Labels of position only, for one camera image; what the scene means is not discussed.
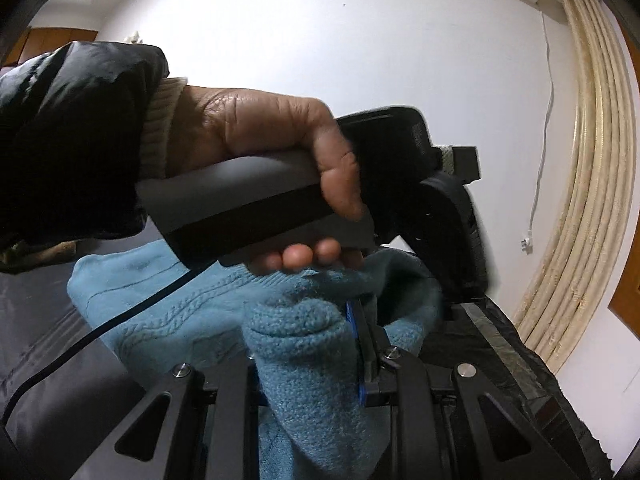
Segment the hand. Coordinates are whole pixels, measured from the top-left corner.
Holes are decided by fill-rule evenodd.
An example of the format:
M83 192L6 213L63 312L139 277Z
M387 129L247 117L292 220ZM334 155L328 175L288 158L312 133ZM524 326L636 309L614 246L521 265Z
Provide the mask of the hand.
M358 163L329 108L317 99L244 89L187 86L182 92L167 145L167 176L198 170L236 156L302 146L320 173L322 195L339 215L359 220ZM264 254L249 268L255 274L296 271L312 263L347 267L362 263L360 251L343 251L332 238L310 248L295 244Z

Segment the ribbed cuff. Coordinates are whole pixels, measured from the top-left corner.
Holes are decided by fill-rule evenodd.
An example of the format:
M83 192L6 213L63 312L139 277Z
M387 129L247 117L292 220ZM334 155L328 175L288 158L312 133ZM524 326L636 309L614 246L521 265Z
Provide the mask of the ribbed cuff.
M178 98L186 85L185 77L162 79L151 98L140 138L139 180L166 176L169 130Z

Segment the black jacket sleeve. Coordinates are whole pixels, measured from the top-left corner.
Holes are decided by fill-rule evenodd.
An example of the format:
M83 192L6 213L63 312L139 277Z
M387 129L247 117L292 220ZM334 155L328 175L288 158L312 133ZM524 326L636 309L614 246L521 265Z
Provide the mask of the black jacket sleeve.
M73 42L0 78L0 249L133 235L158 47Z

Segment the screw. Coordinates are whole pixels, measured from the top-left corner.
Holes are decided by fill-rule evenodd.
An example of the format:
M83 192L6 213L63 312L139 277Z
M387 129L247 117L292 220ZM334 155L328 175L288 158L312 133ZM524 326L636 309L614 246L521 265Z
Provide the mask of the screw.
M400 357L400 349L397 346L388 346L382 352L387 359L398 359Z
M476 374L476 367L469 363L458 365L458 374L461 377L473 377Z
M174 375L174 377L178 377L178 378L186 377L191 373L191 365L187 363L181 363L179 365L175 365L174 368L171 370L171 373Z

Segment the blue sweater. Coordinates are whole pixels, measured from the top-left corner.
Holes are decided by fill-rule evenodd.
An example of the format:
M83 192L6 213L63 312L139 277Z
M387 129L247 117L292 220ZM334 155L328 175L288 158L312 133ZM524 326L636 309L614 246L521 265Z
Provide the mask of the blue sweater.
M68 293L92 327L186 272L164 240L76 263ZM392 344L418 353L440 289L410 254L382 249L361 270L256 277L214 264L102 337L144 387L178 362L203 368L255 354L269 408L260 412L262 480L366 480L389 442L388 408L363 408L344 303L372 294L368 319L390 319Z

